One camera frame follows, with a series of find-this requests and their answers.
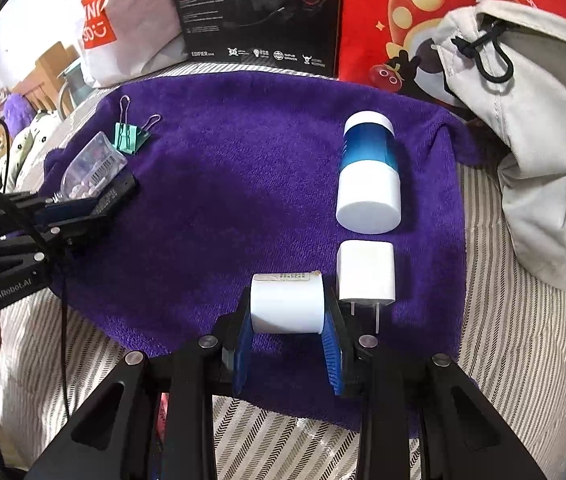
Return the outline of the white tape roll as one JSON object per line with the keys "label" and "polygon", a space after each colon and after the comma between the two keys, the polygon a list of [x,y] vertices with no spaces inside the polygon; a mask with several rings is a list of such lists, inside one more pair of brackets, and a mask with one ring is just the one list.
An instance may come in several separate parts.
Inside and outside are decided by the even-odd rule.
{"label": "white tape roll", "polygon": [[324,285],[320,271],[255,274],[249,291],[257,334],[321,334]]}

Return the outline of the black rectangular lighter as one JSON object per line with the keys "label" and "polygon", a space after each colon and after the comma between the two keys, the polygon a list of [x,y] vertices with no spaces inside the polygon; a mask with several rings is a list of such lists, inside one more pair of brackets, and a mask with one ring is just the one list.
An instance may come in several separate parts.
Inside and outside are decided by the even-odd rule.
{"label": "black rectangular lighter", "polygon": [[[128,200],[137,191],[138,181],[129,170],[122,170],[114,178],[111,183],[105,186],[104,190],[96,198],[98,200],[97,207],[94,208],[89,216],[100,216],[108,214],[111,210],[116,209],[125,200]],[[65,202],[65,198],[60,193],[54,195],[57,202]]]}

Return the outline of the clear bottle with pills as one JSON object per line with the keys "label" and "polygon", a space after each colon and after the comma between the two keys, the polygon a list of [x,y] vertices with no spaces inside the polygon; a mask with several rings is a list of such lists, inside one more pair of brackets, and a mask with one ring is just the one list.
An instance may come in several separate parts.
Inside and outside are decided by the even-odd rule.
{"label": "clear bottle with pills", "polygon": [[62,202],[98,197],[127,166],[104,132],[98,132],[65,170],[58,197]]}

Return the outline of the white charger plug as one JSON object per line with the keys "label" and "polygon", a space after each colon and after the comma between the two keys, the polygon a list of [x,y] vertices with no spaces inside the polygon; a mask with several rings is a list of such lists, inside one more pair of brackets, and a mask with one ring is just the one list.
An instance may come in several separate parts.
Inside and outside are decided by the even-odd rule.
{"label": "white charger plug", "polygon": [[389,242],[345,240],[336,259],[338,299],[356,306],[371,307],[374,312],[374,334],[381,331],[383,307],[397,299],[395,248]]}

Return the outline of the green binder clip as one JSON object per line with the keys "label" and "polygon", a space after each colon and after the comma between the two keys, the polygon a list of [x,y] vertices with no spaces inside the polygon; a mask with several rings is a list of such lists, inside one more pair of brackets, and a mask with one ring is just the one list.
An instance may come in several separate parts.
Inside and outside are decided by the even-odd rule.
{"label": "green binder clip", "polygon": [[128,117],[130,104],[131,99],[124,94],[120,98],[120,117],[114,126],[114,146],[117,151],[125,155],[137,154],[143,144],[149,140],[151,129],[163,119],[161,114],[153,114],[142,126],[134,125],[129,122]]}

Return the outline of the grey green kettle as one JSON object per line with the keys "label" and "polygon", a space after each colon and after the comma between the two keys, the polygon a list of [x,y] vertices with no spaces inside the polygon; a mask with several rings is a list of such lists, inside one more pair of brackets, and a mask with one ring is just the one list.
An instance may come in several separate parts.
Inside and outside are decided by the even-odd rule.
{"label": "grey green kettle", "polygon": [[79,58],[71,62],[65,70],[60,73],[63,79],[62,87],[58,93],[58,102],[56,108],[61,120],[65,120],[68,115],[72,114],[76,107],[92,93],[92,88],[84,81],[82,73],[82,62]]}

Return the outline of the purple towel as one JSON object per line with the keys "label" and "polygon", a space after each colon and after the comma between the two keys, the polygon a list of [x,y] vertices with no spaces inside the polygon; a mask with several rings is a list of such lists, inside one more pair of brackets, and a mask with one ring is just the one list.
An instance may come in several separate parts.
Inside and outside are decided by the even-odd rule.
{"label": "purple towel", "polygon": [[346,119],[376,110],[394,126],[402,219],[387,240],[397,300],[374,318],[383,344],[456,356],[465,306],[465,232],[458,166],[480,153],[443,108],[360,84],[266,72],[157,77],[99,103],[66,148],[44,162],[54,194],[72,159],[129,118],[161,121],[128,160],[139,191],[112,226],[68,263],[52,290],[130,349],[151,356],[208,332],[262,272],[335,271],[349,233],[336,221]]}

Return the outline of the blue white cylindrical bottle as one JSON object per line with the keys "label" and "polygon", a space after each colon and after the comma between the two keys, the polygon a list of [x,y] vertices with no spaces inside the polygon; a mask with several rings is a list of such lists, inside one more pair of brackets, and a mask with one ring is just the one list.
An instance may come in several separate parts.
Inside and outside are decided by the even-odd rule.
{"label": "blue white cylindrical bottle", "polygon": [[399,226],[401,182],[394,126],[374,110],[360,110],[345,122],[339,167],[337,222],[364,235]]}

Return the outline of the striped bed cover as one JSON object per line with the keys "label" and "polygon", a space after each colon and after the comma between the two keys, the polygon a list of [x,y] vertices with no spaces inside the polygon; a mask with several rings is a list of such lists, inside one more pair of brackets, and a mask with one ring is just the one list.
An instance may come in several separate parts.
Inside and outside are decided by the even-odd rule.
{"label": "striped bed cover", "polygon": [[[149,79],[233,72],[284,75],[208,64]],[[18,177],[20,190],[41,192],[48,154],[66,148],[114,90],[94,93],[68,122],[41,136],[40,148],[28,155]],[[453,357],[544,474],[559,479],[566,476],[566,292],[519,264],[496,178],[505,146],[489,129],[463,124],[480,161],[458,166],[466,282],[460,349]],[[24,462],[32,464],[61,430],[66,412],[79,408],[126,351],[139,349],[120,344],[72,307],[63,312],[52,288],[8,307],[1,324],[0,424]]]}

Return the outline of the white Miniso shopping bag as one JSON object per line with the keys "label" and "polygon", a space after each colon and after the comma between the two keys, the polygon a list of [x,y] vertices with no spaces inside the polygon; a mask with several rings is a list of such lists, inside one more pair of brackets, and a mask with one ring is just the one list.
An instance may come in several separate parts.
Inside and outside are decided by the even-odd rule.
{"label": "white Miniso shopping bag", "polygon": [[164,70],[187,59],[173,0],[80,0],[82,75],[94,89]]}

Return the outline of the black headset box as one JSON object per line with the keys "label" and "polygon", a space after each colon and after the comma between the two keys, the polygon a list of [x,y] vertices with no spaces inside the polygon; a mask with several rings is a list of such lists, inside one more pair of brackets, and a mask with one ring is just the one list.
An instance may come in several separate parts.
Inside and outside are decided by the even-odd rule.
{"label": "black headset box", "polygon": [[173,0],[197,62],[334,77],[341,0]]}

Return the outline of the red paper shopping bag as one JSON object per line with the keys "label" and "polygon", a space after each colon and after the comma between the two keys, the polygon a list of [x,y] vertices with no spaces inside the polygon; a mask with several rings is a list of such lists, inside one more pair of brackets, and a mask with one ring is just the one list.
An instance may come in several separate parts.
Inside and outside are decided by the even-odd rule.
{"label": "red paper shopping bag", "polygon": [[[338,77],[472,114],[444,83],[432,33],[444,16],[484,0],[343,0]],[[504,0],[566,18],[566,0]]]}

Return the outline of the grey Nike backpack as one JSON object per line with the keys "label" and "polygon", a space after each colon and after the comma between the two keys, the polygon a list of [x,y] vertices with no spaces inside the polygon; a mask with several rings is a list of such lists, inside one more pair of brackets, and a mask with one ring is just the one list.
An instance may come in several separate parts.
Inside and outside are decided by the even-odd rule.
{"label": "grey Nike backpack", "polygon": [[566,290],[566,18],[484,0],[432,40],[449,89],[510,150],[498,178],[520,264]]}

